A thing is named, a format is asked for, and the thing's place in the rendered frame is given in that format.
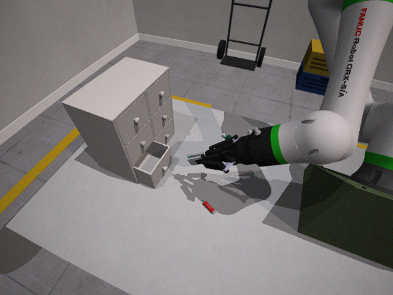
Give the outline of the grey drawer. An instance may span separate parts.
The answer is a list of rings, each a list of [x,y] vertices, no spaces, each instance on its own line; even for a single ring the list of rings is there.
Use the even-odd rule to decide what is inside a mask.
[[[174,133],[173,118],[171,118],[169,122],[161,130],[161,132],[157,135],[155,140],[159,143],[166,144],[168,140],[172,137],[173,133]]]
[[[171,146],[153,140],[133,170],[140,183],[156,188],[171,163]]]
[[[159,131],[164,127],[167,121],[169,121],[171,116],[172,116],[171,97],[169,97],[162,104],[162,106],[157,110],[157,112],[151,117],[155,137],[159,133]]]
[[[114,122],[119,131],[123,145],[142,127],[148,120],[149,113],[145,94],[143,93],[124,113]]]
[[[169,73],[166,72],[148,90],[146,90],[150,115],[170,96]]]
[[[126,153],[128,154],[132,166],[153,139],[152,127],[150,120],[148,120],[140,131],[138,131],[132,140],[125,146]]]

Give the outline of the small white chest of drawers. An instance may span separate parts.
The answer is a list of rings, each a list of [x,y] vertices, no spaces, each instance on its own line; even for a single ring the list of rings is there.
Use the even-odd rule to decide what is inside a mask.
[[[126,153],[125,146],[148,120],[150,120],[154,136],[153,140],[155,141],[155,138],[164,127],[155,137],[151,117],[169,97],[171,97],[171,117],[173,118],[174,128],[170,73],[170,96],[152,115],[150,115],[146,95],[146,90],[166,72],[169,73],[169,67],[125,57],[61,102],[98,165],[136,184],[139,181],[133,166],[150,145],[148,145],[133,166]],[[126,145],[123,145],[114,121],[143,93],[146,98],[149,118]]]

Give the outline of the red cylinder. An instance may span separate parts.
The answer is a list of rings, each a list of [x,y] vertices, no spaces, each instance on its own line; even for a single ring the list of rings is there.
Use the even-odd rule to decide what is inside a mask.
[[[216,211],[212,208],[212,206],[207,202],[203,202],[203,205],[212,213],[214,214]]]

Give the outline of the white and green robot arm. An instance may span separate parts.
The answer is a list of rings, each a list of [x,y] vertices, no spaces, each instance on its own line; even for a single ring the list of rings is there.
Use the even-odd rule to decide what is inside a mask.
[[[370,142],[350,179],[393,195],[393,101],[375,103],[370,92],[393,26],[393,0],[308,0],[308,9],[329,72],[321,111],[253,127],[251,157],[260,167],[325,165],[348,158],[357,142]]]

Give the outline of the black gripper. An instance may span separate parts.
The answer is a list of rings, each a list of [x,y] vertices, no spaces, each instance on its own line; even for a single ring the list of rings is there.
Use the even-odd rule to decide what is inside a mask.
[[[250,135],[240,138],[235,135],[210,146],[206,152],[191,154],[191,158],[187,160],[191,165],[203,164],[208,169],[220,170],[225,173],[229,172],[232,165],[239,163],[244,165],[255,164],[249,150],[249,138]]]

